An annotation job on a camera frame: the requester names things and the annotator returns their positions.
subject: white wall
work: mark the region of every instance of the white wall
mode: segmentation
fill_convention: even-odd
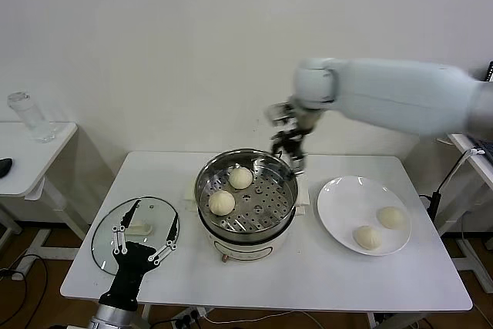
[[[493,55],[490,1],[0,0],[0,96],[32,91],[114,173],[135,149],[267,149],[263,110],[290,94],[303,57],[480,68]],[[0,104],[0,120],[15,119]],[[403,159],[418,141],[336,113],[320,126],[309,152]]]

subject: cable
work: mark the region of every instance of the cable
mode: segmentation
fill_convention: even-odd
[[[426,317],[423,317],[423,321],[424,321],[426,324],[428,324],[428,326],[429,326],[431,329],[434,329],[434,326],[433,326],[433,325],[431,325],[431,322],[430,322],[430,321],[428,321],[428,319],[427,319]]]
[[[149,329],[153,329],[155,326],[157,326],[159,324],[171,323],[173,321],[178,321],[178,319],[168,319],[168,320],[157,321],[156,323],[152,324]]]
[[[292,314],[294,311],[286,311],[281,314],[272,314],[272,315],[267,315],[263,317],[259,317],[257,319],[244,319],[244,320],[233,320],[233,321],[212,321],[210,320],[207,316],[204,316],[203,318],[206,319],[206,321],[209,321],[211,324],[235,324],[235,323],[253,323],[254,321],[261,321],[263,319],[268,319],[269,317],[276,317],[276,316],[283,316],[287,314]]]
[[[490,327],[493,327],[493,324],[490,322],[490,320],[486,317],[485,313],[483,311],[481,311],[481,308],[478,307],[477,304],[473,303],[473,305],[476,307],[476,310],[479,311],[479,313],[481,314],[481,316],[488,322],[488,325]]]
[[[449,176],[451,176],[453,173],[455,173],[456,171],[456,167],[458,168],[458,165],[459,163],[462,161],[462,159],[470,152],[469,149],[465,150],[461,156],[459,157],[459,159],[457,160],[457,162],[453,165],[453,167],[451,168],[451,170],[448,172],[447,176],[444,178],[444,180],[441,182],[440,186],[438,187],[437,189],[437,193],[440,193],[440,189],[443,187],[443,185],[445,184],[445,182],[447,181],[447,179],[449,178]]]
[[[15,258],[14,262],[12,262],[12,263],[10,264],[10,266],[9,266],[9,267],[7,267],[7,268],[3,267],[3,268],[2,268],[2,269],[0,269],[0,270],[10,270],[10,269],[12,269],[12,266],[14,266],[14,264],[15,264],[15,263],[19,260],[19,258],[21,258],[21,257],[22,257],[22,255],[23,255],[24,253],[26,253],[27,251],[28,251],[28,249],[26,248],[25,250],[23,250],[23,251],[21,252],[21,254],[19,254],[19,255]]]
[[[19,255],[15,260],[14,262],[11,263],[11,267],[14,266],[15,263],[17,263],[18,261],[22,260],[23,258],[26,258],[26,257],[36,257],[38,260],[40,260],[43,264],[43,267],[45,268],[45,285],[43,287],[43,292],[41,293],[41,297],[39,298],[38,300],[38,303],[36,304],[36,307],[34,309],[34,311],[32,312],[31,316],[29,317],[29,320],[28,322],[26,323],[26,325],[24,326],[24,329],[27,329],[27,327],[31,324],[31,321],[32,321],[32,318],[34,317],[34,315],[36,314],[36,312],[38,311],[39,309],[39,306],[41,305],[41,302],[43,301],[43,298],[45,297],[45,294],[46,294],[46,289],[48,288],[48,267],[46,266],[46,262],[45,262],[45,259],[43,259],[43,257],[37,255],[37,254],[34,254],[34,253],[29,253],[29,254],[24,254],[24,255]]]
[[[440,205],[440,199],[441,199],[440,191],[448,185],[451,178],[453,177],[453,175],[455,175],[459,167],[462,166],[462,164],[469,157],[475,156],[477,154],[485,154],[485,151],[483,149],[478,149],[478,148],[470,148],[465,150],[458,158],[457,162],[453,165],[451,170],[448,172],[447,176],[443,179],[441,184],[438,186],[437,190],[433,192],[433,194],[431,195],[430,206],[428,207],[428,216],[430,217],[431,221],[434,221],[435,217],[437,216],[438,206]]]
[[[28,322],[26,323],[26,325],[24,326],[24,329],[27,329],[27,327],[29,326],[29,324],[31,323],[32,321],[32,318],[34,317],[34,315],[36,314],[36,312],[38,311],[39,309],[39,306],[41,305],[41,302],[43,301],[43,298],[45,297],[45,294],[46,294],[46,288],[48,287],[48,266],[46,266],[46,261],[43,257],[37,255],[37,254],[34,254],[34,253],[30,253],[30,254],[25,254],[24,256],[20,257],[20,260],[22,258],[25,258],[25,257],[36,257],[37,259],[39,259],[42,264],[43,264],[43,267],[45,268],[45,286],[43,287],[43,292],[41,293],[41,297],[39,298],[38,300],[38,303],[36,304],[36,307],[34,309],[34,311],[32,312],[31,316],[29,317],[29,320]]]
[[[324,326],[323,326],[321,323],[319,323],[319,322],[318,322],[318,320],[317,320],[315,317],[311,316],[310,314],[308,314],[308,313],[307,313],[307,312],[305,312],[305,311],[301,311],[301,313],[302,313],[302,314],[305,314],[305,315],[306,315],[306,316],[308,316],[311,320],[313,320],[313,321],[314,321],[314,323],[315,323],[316,325],[318,325],[318,327],[319,327],[320,329],[325,329],[325,328],[324,328]]]
[[[268,319],[269,317],[276,317],[276,316],[283,316],[283,315],[287,315],[287,314],[292,314],[293,312],[296,312],[296,311],[286,311],[286,312],[283,312],[281,314],[272,314],[272,315],[267,315],[267,316],[263,316],[263,317],[258,317],[257,319],[244,319],[244,320],[233,320],[233,321],[212,321],[207,316],[204,316],[203,318],[206,321],[209,321],[211,324],[253,323],[254,321],[261,321],[263,319]],[[315,317],[311,316],[310,314],[308,314],[305,311],[299,311],[299,312],[308,316],[320,329],[324,329],[324,326]]]
[[[27,298],[28,296],[28,284],[27,282],[25,281],[25,275],[23,273],[21,273],[20,271],[15,271],[15,270],[10,270],[13,273],[19,273],[22,275],[22,281],[24,282],[24,297],[22,297],[22,302],[21,304],[17,307],[17,310],[15,310],[14,314],[10,315],[9,317],[7,317],[6,319],[4,319],[2,322],[0,322],[0,327],[4,324],[7,324],[11,319],[14,318],[14,316],[16,314],[18,314],[18,312],[24,307],[24,304],[25,304],[25,299]]]

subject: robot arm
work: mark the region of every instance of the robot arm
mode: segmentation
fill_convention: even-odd
[[[493,139],[493,84],[447,65],[383,59],[306,59],[294,75],[289,102],[269,108],[273,138],[295,173],[302,173],[303,138],[323,111],[422,136],[471,133]]]

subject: white side table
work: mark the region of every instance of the white side table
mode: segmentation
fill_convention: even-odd
[[[0,179],[0,196],[24,196],[27,200],[36,200],[44,190],[51,198],[53,211],[83,240],[89,226],[45,175],[57,155],[77,131],[75,123],[56,125],[57,134],[54,140],[49,143],[37,143],[30,137],[23,123],[0,123],[0,158],[12,158],[14,161],[7,176]],[[4,210],[0,210],[0,223],[7,227],[0,240],[1,247],[12,233],[20,233],[22,229]],[[48,260],[73,260],[78,248],[42,247],[49,233],[49,229],[40,230],[26,254],[38,254]],[[17,269],[27,274],[34,260],[35,257],[22,259]],[[22,277],[16,274],[12,279],[19,280]]]
[[[91,252],[99,222],[137,196],[171,202],[179,214],[178,248],[145,275],[138,300],[145,304],[242,307],[298,311],[401,313],[380,328],[406,327],[434,311],[466,311],[471,299],[401,162],[386,156],[308,156],[305,182],[311,206],[294,218],[285,244],[272,256],[224,264],[208,241],[190,184],[214,153],[132,152],[70,267],[63,296],[98,300],[113,276]],[[391,189],[407,206],[413,232],[407,246],[369,257],[339,244],[320,224],[313,201],[329,180],[366,176]]]

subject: power strip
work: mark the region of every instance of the power strip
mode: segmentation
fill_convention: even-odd
[[[197,310],[197,312],[199,313],[199,316],[200,317],[204,317],[204,316],[207,316],[207,314],[210,311],[212,311],[213,309],[214,309],[214,307],[190,306],[190,307],[187,307],[182,312],[180,312],[179,314],[175,315],[173,317],[173,319],[181,319],[185,315],[189,315],[190,316],[190,314],[192,313],[193,310]],[[173,326],[173,329],[177,329],[176,326],[175,326],[175,322],[174,321],[171,322],[171,325]]]

